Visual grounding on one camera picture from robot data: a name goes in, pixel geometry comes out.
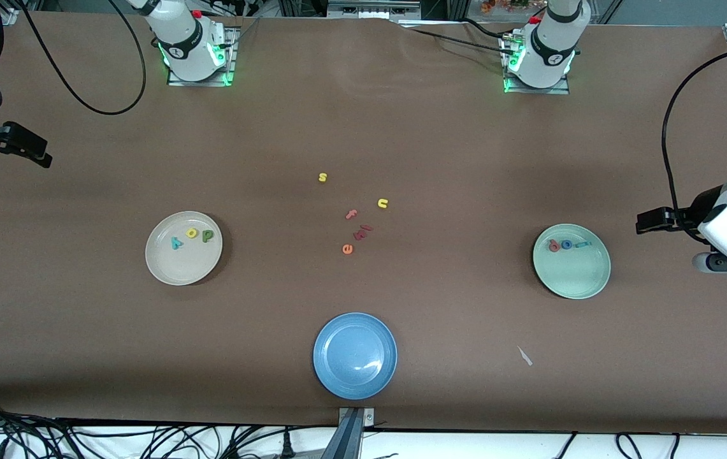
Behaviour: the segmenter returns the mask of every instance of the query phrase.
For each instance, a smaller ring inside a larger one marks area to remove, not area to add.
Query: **small white paper scrap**
[[[532,367],[533,366],[533,360],[530,360],[530,357],[528,357],[527,354],[524,354],[524,351],[521,349],[521,347],[517,346],[517,349],[521,353],[521,358],[524,358],[524,361],[527,362],[527,365],[529,367]]]

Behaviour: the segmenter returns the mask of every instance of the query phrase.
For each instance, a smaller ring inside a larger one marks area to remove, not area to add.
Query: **white plate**
[[[189,238],[188,229],[194,228],[195,238]],[[203,232],[210,230],[213,237],[203,242]],[[176,250],[172,239],[182,245]],[[204,278],[213,270],[221,256],[221,231],[211,217],[202,212],[185,211],[171,215],[157,224],[145,244],[145,263],[155,278],[165,284],[188,285]]]
[[[550,250],[550,241],[571,241],[583,247]],[[610,281],[610,253],[601,239],[578,224],[557,224],[545,229],[533,246],[533,267],[538,278],[553,293],[571,300],[595,296]]]

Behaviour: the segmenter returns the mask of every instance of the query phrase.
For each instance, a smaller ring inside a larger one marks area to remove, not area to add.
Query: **green plate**
[[[573,248],[550,250],[550,240]],[[584,247],[577,244],[589,243]],[[533,267],[538,278],[553,293],[571,300],[584,300],[603,290],[610,280],[610,253],[592,231],[578,224],[557,224],[544,230],[533,246]]]

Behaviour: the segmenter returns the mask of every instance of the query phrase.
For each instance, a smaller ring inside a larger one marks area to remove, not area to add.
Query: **white floor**
[[[278,430],[270,427],[259,432]],[[95,433],[124,433],[124,432],[150,432],[147,427],[111,428],[95,427],[79,429]],[[190,427],[189,433],[196,431]],[[227,444],[231,427],[220,427],[218,436],[221,445]],[[313,451],[326,447],[334,430],[328,428],[296,430],[291,433],[292,446],[297,451]],[[569,438],[566,433],[367,433],[363,441],[361,459],[376,459],[396,453],[396,459],[428,459],[435,457],[445,458],[496,458],[496,459],[553,459]],[[634,435],[634,440],[643,459],[666,459],[672,449],[674,437],[671,435]],[[202,444],[203,453],[209,458],[215,457],[217,452],[217,434],[212,430],[196,437]],[[124,439],[97,439],[83,437],[83,441],[90,448],[101,454],[105,459],[137,459],[145,450],[151,434]],[[36,442],[29,442],[31,447],[40,453],[43,451]],[[624,450],[631,457],[637,457],[626,441]],[[151,457],[162,457],[176,441],[168,441]],[[272,458],[281,453],[282,436],[274,435],[256,444],[248,445],[239,453],[241,456],[252,457],[256,454],[264,458]],[[83,454],[87,459],[94,456]],[[196,451],[186,448],[175,451],[170,456],[173,459],[198,459]],[[616,448],[614,435],[578,435],[570,445],[565,459],[607,459],[623,456]],[[675,454],[675,459],[715,459],[727,458],[727,436],[715,435],[684,435]],[[5,459],[25,459],[22,449],[9,446]]]

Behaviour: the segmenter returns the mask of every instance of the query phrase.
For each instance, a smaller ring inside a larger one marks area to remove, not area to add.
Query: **plate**
[[[550,240],[573,247],[550,250]],[[612,268],[610,253],[598,236],[578,224],[557,224],[544,230],[533,246],[533,265],[538,278],[553,293],[571,300],[584,300],[603,290]]]
[[[392,380],[398,345],[377,317],[341,314],[317,336],[313,365],[320,383],[332,394],[349,400],[369,398]]]
[[[189,238],[191,228],[196,232]],[[205,242],[206,231],[213,235]],[[221,231],[211,217],[202,212],[179,212],[160,221],[151,231],[145,244],[145,263],[151,274],[165,284],[193,284],[213,270],[221,246]]]

